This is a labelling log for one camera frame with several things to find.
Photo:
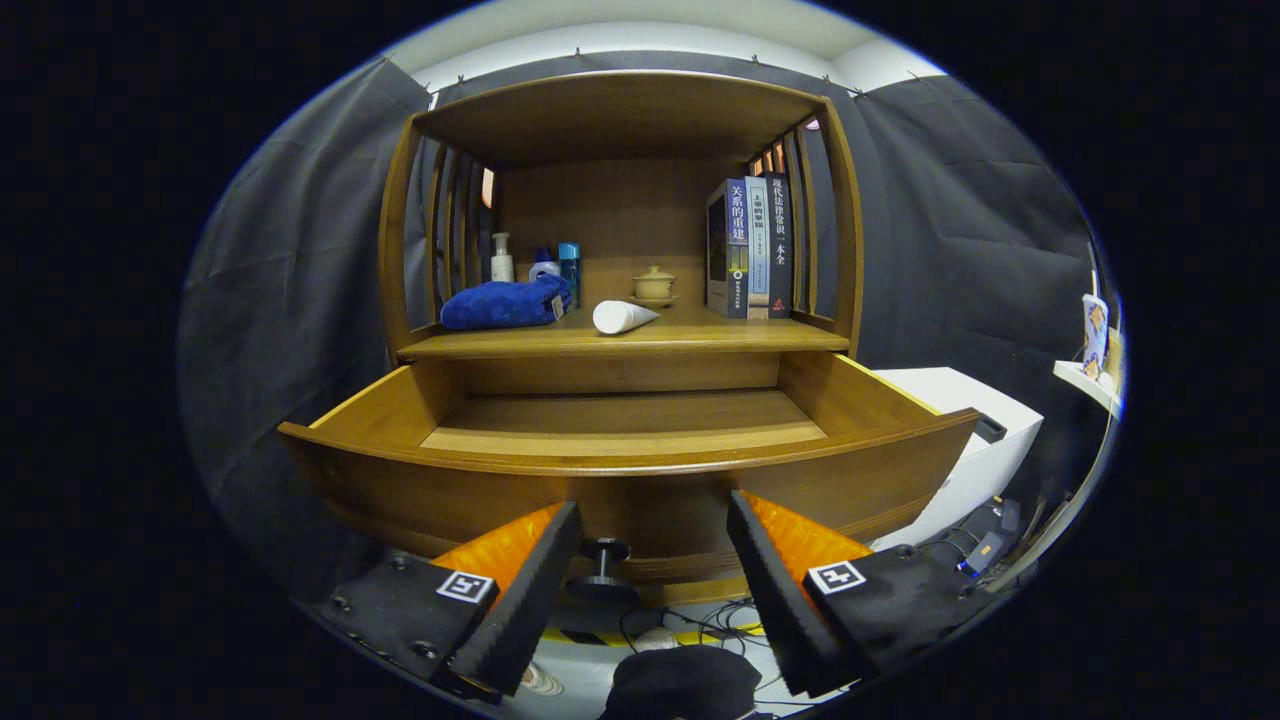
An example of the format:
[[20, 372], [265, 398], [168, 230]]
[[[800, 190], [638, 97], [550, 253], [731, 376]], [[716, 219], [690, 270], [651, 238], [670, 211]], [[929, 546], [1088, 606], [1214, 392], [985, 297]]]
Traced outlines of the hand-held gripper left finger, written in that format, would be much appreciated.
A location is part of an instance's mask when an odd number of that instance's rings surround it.
[[530, 512], [435, 562], [389, 551], [311, 610], [339, 637], [462, 700], [520, 688], [581, 539], [573, 501]]

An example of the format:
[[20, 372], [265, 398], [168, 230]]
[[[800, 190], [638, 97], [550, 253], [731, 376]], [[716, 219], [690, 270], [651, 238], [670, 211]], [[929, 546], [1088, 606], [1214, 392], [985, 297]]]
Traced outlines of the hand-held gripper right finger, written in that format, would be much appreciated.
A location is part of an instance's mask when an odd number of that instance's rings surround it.
[[943, 544], [870, 552], [740, 489], [730, 493], [727, 530], [792, 693], [817, 697], [897, 671], [995, 602]]

